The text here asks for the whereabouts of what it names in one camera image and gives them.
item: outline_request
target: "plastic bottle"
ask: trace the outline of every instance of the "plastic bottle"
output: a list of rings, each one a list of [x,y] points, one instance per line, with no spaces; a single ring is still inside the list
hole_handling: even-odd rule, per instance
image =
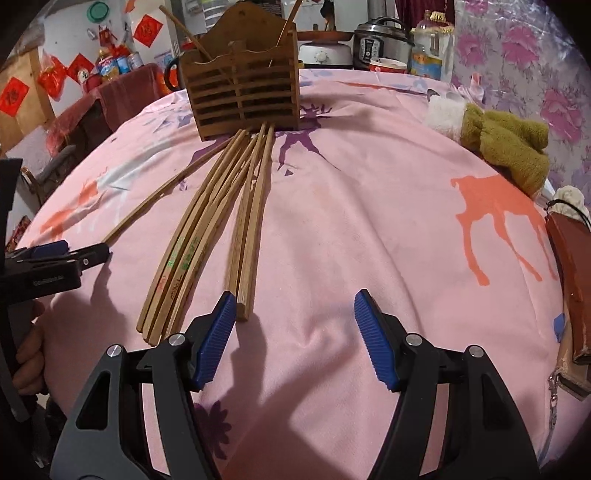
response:
[[[411,74],[451,82],[454,27],[447,23],[445,14],[425,11],[413,30],[413,40]]]
[[[100,76],[103,77],[103,83],[119,76],[117,61],[113,58],[113,55],[111,55],[111,51],[108,48],[101,48],[99,50],[97,68]]]

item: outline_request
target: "bowl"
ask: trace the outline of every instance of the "bowl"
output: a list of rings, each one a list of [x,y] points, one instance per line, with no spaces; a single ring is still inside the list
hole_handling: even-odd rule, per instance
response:
[[[407,64],[399,60],[375,58],[369,62],[369,69],[372,72],[406,73]]]

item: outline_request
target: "metal chain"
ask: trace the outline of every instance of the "metal chain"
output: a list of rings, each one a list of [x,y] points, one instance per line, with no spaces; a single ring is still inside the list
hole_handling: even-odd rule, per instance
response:
[[[550,443],[552,442],[552,435],[554,434],[554,428],[556,427],[558,406],[558,370],[554,370],[552,375],[548,377],[548,390],[550,390],[550,418],[548,419],[548,436],[546,437],[546,441],[544,442],[542,450],[538,454],[538,465],[542,464],[546,455],[548,454],[548,449],[550,448]]]

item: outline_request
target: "green plush toy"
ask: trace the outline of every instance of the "green plush toy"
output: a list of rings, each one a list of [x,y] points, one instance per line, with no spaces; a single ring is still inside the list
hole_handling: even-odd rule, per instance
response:
[[[433,96],[425,124],[479,155],[489,164],[507,169],[514,183],[535,198],[548,177],[548,126],[522,120],[512,113],[486,111],[464,100]]]

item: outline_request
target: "rice cooker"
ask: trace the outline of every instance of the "rice cooker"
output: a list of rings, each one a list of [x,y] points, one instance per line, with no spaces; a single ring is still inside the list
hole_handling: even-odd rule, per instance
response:
[[[353,66],[357,70],[369,70],[372,58],[398,60],[408,64],[413,46],[408,27],[397,18],[380,17],[370,20],[355,30]]]

